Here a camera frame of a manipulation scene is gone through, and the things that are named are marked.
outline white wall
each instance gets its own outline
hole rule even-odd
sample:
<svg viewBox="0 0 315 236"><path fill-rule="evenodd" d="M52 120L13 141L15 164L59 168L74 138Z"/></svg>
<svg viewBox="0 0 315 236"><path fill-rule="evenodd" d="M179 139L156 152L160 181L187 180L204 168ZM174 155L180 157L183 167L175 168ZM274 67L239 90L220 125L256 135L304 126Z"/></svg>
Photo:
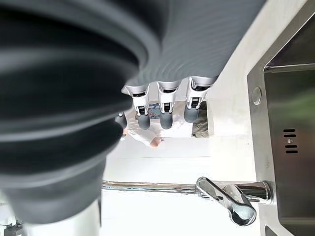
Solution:
<svg viewBox="0 0 315 236"><path fill-rule="evenodd" d="M194 183L199 176L206 176L255 181L246 76L304 2L266 3L209 92L214 135L207 145L195 147L194 152L179 139L175 149L166 148L162 155L119 143L107 158L104 178ZM186 89L179 92L185 95ZM156 100L155 94L150 98ZM248 227L238 227L226 211L196 196L106 191L102 209L106 236L260 235L259 219Z"/></svg>

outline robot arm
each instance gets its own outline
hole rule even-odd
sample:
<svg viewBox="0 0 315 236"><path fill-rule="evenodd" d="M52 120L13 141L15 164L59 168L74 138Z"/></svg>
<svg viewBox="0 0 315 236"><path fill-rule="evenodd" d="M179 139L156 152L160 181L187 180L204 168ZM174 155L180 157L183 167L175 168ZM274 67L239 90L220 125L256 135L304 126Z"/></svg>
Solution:
<svg viewBox="0 0 315 236"><path fill-rule="evenodd" d="M172 127L175 95L180 84L180 80L174 82L157 82L158 102L161 110L160 122L163 129Z"/></svg>
<svg viewBox="0 0 315 236"><path fill-rule="evenodd" d="M138 124L142 129L150 127L149 117L149 85L125 86L132 97L134 110L138 116Z"/></svg>
<svg viewBox="0 0 315 236"><path fill-rule="evenodd" d="M200 104L217 78L218 76L212 78L200 76L189 77L184 112L184 118L188 123L193 123L197 119Z"/></svg>

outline person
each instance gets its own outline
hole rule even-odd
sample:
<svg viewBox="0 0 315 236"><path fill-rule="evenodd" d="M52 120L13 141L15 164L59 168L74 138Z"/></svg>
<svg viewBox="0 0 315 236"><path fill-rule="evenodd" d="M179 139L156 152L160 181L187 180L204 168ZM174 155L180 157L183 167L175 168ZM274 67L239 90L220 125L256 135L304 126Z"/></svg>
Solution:
<svg viewBox="0 0 315 236"><path fill-rule="evenodd" d="M160 108L158 103L150 104L150 128L143 130L138 125L135 111L127 114L127 128L124 133L128 133L135 140L144 145L157 148L164 138L190 138L192 135L192 123L187 123L184 119L185 101L177 101L173 109L173 125L170 129L163 129L160 124Z"/></svg>

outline gray fabric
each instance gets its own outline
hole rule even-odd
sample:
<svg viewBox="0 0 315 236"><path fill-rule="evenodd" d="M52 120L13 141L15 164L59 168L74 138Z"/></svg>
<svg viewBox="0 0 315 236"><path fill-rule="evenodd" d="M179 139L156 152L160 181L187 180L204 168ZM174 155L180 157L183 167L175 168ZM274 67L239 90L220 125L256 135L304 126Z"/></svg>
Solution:
<svg viewBox="0 0 315 236"><path fill-rule="evenodd" d="M221 73L265 0L174 0L162 53L130 85Z"/></svg>
<svg viewBox="0 0 315 236"><path fill-rule="evenodd" d="M202 102L199 109L197 120L193 123L192 134L196 138L208 138L209 127L208 127L208 116L207 116L207 105L206 102Z"/></svg>

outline white shirt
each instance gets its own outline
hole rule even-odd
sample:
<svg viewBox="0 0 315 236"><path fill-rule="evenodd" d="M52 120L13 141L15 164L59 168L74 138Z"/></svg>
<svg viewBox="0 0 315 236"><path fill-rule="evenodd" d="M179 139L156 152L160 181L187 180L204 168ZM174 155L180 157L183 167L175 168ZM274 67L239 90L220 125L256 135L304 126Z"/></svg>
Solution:
<svg viewBox="0 0 315 236"><path fill-rule="evenodd" d="M158 104L150 104L149 114L154 116L155 111L159 110ZM173 125L169 129L163 129L160 124L160 118L150 116L150 128L143 130L135 119L135 111L130 112L126 118L128 122L128 134L135 140L149 146L155 137L162 138L190 138L192 133L192 123L184 119L185 101L177 101L173 109Z"/></svg>

